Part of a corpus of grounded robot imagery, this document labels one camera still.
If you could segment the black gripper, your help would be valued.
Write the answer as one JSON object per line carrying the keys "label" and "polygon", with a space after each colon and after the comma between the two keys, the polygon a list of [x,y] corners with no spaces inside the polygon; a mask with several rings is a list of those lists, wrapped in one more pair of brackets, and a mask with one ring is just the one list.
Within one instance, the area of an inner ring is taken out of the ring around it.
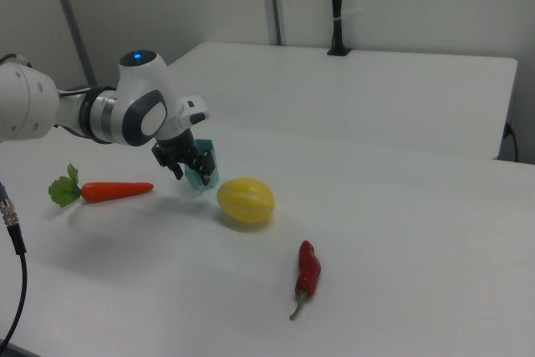
{"label": "black gripper", "polygon": [[169,140],[158,140],[151,149],[154,157],[162,167],[167,167],[179,181],[184,172],[181,164],[198,168],[197,173],[203,186],[213,182],[216,162],[211,150],[200,151],[195,146],[195,139],[190,129]]}

